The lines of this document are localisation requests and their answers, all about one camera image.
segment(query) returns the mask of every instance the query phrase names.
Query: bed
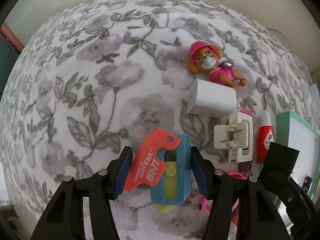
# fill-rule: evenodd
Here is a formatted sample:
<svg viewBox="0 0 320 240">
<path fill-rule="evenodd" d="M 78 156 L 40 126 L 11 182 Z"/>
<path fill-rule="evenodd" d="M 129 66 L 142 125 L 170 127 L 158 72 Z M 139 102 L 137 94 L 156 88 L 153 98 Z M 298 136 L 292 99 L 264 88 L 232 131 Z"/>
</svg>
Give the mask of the bed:
<svg viewBox="0 0 320 240">
<path fill-rule="evenodd" d="M 293 110 L 319 129 L 310 72 L 265 27 L 206 0 L 91 0 L 49 18 L 19 56 L 0 104 L 0 160 L 20 200 L 39 218 L 65 175 L 92 176 L 155 128 L 186 133 L 216 168 L 236 168 L 213 148 L 216 118 L 186 113 L 185 97 L 203 73 L 187 69 L 188 49 L 223 50 L 248 80 L 241 108 L 259 115 Z M 207 215 L 195 181 L 188 199 L 157 211 L 140 185 L 111 203 L 121 239 L 200 239 Z M 87 239 L 92 239 L 85 209 Z"/>
</svg>

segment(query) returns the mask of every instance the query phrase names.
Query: toy dog head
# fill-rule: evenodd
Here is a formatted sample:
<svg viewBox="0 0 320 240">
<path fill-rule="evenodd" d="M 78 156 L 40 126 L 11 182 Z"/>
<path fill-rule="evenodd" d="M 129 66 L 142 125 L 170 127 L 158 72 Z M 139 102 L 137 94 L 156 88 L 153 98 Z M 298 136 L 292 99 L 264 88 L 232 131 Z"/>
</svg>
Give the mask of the toy dog head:
<svg viewBox="0 0 320 240">
<path fill-rule="evenodd" d="M 219 47 L 196 41 L 190 46 L 188 70 L 192 73 L 210 72 L 218 66 L 218 59 L 222 55 L 223 52 Z"/>
</svg>

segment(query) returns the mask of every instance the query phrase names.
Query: beige wall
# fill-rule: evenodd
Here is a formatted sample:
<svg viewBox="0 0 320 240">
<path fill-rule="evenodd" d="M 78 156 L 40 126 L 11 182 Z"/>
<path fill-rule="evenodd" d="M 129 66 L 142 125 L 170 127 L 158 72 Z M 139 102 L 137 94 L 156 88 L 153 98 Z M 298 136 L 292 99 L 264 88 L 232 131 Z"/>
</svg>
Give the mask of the beige wall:
<svg viewBox="0 0 320 240">
<path fill-rule="evenodd" d="M 53 14 L 86 0 L 20 0 L 6 23 L 26 44 L 40 25 Z M 320 30 L 300 0 L 211 0 L 280 30 L 311 71 L 320 62 Z"/>
</svg>

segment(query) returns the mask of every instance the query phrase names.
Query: toy dog leg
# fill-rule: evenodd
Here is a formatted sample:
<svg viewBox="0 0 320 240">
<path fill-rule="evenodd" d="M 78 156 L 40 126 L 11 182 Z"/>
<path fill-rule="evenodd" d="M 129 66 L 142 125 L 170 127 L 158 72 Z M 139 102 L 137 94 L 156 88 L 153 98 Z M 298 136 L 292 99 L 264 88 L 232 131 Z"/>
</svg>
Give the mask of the toy dog leg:
<svg viewBox="0 0 320 240">
<path fill-rule="evenodd" d="M 238 73 L 237 71 L 235 71 L 235 70 L 232 70 L 231 73 L 232 73 L 232 76 L 233 76 L 235 79 L 240 80 L 239 85 L 240 85 L 241 87 L 244 87 L 244 86 L 247 85 L 248 81 L 247 81 L 247 79 L 246 79 L 243 75 L 239 74 L 239 73 Z"/>
<path fill-rule="evenodd" d="M 237 91 L 238 86 L 233 81 L 231 81 L 225 74 L 220 73 L 218 78 L 221 82 L 223 82 L 224 84 L 228 85 L 229 87 Z"/>
</svg>

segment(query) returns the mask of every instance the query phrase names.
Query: yellow slider button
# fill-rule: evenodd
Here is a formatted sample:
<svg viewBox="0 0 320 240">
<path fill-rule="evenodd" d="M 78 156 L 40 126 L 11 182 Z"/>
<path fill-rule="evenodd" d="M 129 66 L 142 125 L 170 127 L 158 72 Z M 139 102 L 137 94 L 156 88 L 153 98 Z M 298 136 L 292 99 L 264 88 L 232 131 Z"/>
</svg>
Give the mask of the yellow slider button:
<svg viewBox="0 0 320 240">
<path fill-rule="evenodd" d="M 174 175 L 176 175 L 177 173 L 177 169 L 176 167 L 172 166 L 172 165 L 169 165 L 165 168 L 165 174 L 169 177 L 173 177 Z"/>
</svg>

